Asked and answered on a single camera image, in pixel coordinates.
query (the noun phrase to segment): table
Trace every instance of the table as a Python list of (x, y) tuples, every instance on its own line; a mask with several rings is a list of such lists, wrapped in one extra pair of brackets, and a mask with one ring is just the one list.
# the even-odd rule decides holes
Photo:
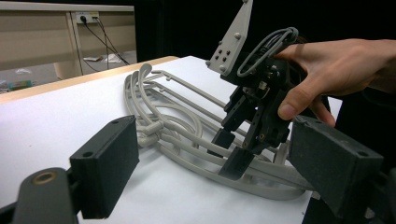
[[(148, 63), (224, 103), (234, 89), (199, 58)], [(25, 177), (50, 167), (69, 168), (76, 150), (108, 122), (127, 115), (123, 81), (141, 64), (0, 96), (0, 207), (16, 201)], [(111, 216), (86, 220), (78, 214), (80, 223), (301, 223), (310, 197), (306, 192), (295, 200), (274, 201), (232, 189), (185, 169), (155, 148), (140, 149), (139, 159)]]

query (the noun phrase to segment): electrical outlet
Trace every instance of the electrical outlet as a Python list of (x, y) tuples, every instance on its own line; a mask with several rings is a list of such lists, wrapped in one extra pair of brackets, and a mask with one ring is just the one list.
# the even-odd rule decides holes
[(99, 12), (76, 12), (77, 23), (84, 23), (81, 18), (85, 17), (87, 23), (97, 23), (94, 18), (99, 18)]

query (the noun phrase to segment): human hand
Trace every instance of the human hand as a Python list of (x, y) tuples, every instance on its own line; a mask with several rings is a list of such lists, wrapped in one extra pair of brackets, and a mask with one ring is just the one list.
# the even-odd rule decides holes
[(335, 119), (320, 95), (346, 95), (369, 86), (396, 92), (394, 40), (345, 39), (296, 44), (275, 58), (297, 63), (307, 73), (306, 78), (288, 92), (278, 109), (278, 115), (284, 120), (293, 119), (309, 107), (318, 119), (334, 126)]

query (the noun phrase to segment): fingernail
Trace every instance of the fingernail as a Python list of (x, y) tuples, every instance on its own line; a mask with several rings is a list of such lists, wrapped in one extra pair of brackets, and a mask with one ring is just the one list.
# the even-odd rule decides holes
[(297, 109), (291, 105), (282, 105), (278, 114), (282, 119), (292, 119), (297, 115)]

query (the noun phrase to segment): white tabletop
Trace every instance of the white tabletop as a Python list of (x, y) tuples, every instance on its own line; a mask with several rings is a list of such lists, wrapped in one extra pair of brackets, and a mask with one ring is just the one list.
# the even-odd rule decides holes
[[(195, 57), (153, 69), (182, 77), (224, 103), (235, 88)], [(0, 105), (0, 207), (17, 200), (25, 177), (50, 167), (68, 169), (69, 157), (76, 150), (108, 122), (128, 114), (123, 82), (129, 74)], [(225, 115), (221, 109), (214, 112)], [(111, 216), (85, 220), (78, 214), (80, 223), (292, 224), (304, 218), (310, 192), (290, 201), (270, 200), (202, 177), (155, 148), (139, 153), (140, 162)]]

